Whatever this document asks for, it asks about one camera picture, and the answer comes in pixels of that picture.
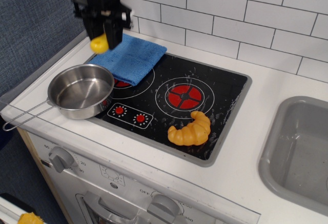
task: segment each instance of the yellow toy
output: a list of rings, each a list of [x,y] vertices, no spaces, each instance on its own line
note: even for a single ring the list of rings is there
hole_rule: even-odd
[[[104,33],[101,36],[98,36],[91,40],[90,47],[94,53],[105,53],[109,49],[106,34]]]
[[[17,224],[44,224],[44,222],[39,216],[32,212],[22,214]]]
[[[201,111],[191,112],[191,117],[195,120],[182,129],[177,130],[174,126],[169,128],[168,139],[170,142],[177,146],[200,146],[209,139],[210,119]]]

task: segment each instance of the stainless steel pan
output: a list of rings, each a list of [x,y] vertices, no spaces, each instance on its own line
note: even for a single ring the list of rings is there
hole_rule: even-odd
[[[3,125],[10,131],[27,121],[57,107],[61,114],[71,119],[87,119],[105,110],[112,101],[114,77],[112,73],[98,65],[82,64],[59,73],[48,86],[48,99]],[[6,125],[40,105],[50,102],[53,106],[34,115],[22,123],[6,129]]]

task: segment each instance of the toy croissant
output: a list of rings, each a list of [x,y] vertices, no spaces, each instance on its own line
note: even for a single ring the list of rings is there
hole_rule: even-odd
[[[200,146],[208,140],[211,133],[210,119],[201,111],[191,112],[191,117],[195,120],[182,129],[177,130],[174,126],[169,128],[170,142],[177,146]]]

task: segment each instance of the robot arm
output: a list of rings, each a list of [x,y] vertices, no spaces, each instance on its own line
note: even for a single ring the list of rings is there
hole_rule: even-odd
[[[106,38],[109,49],[122,42],[123,28],[131,28],[132,10],[120,0],[72,1],[75,16],[83,19],[89,38]]]

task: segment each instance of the blue fabric wall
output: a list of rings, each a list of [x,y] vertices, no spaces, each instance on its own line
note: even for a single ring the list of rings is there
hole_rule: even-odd
[[[83,31],[73,8],[71,0],[0,0],[0,96]],[[0,131],[0,193],[35,208],[48,224],[67,223],[16,130]]]
[[[71,0],[0,0],[0,96],[83,31]]]

